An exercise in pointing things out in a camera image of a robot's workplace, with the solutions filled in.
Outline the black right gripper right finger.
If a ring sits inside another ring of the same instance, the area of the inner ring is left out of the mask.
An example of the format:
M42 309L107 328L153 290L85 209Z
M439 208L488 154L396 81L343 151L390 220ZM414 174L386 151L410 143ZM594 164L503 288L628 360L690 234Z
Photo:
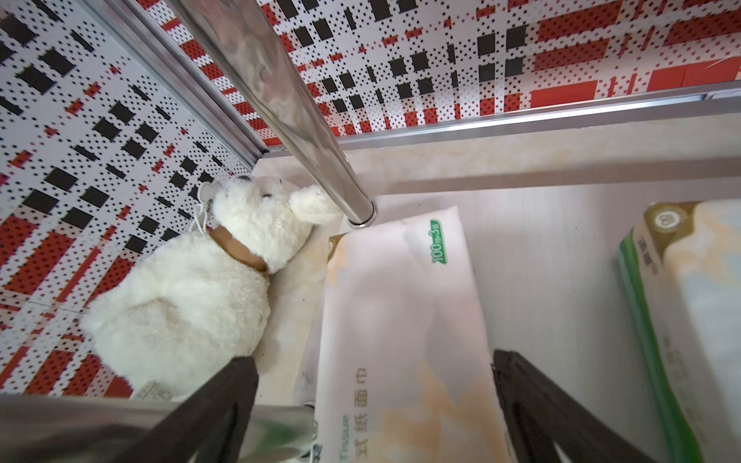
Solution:
M494 351L492 372L517 461L652 461L521 354Z

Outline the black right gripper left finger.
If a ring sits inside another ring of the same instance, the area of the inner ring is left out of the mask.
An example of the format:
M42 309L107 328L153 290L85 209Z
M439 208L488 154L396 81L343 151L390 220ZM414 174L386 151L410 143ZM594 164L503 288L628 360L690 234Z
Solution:
M254 407L259 375L235 357L170 415L115 456L117 462L235 462Z

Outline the white tissue pack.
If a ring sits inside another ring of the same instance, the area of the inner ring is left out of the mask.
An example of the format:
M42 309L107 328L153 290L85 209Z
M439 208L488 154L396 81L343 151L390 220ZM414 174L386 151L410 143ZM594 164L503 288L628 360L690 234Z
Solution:
M331 239L315 407L315 462L511 461L457 208Z
M739 461L739 200L652 204L617 250L672 461Z

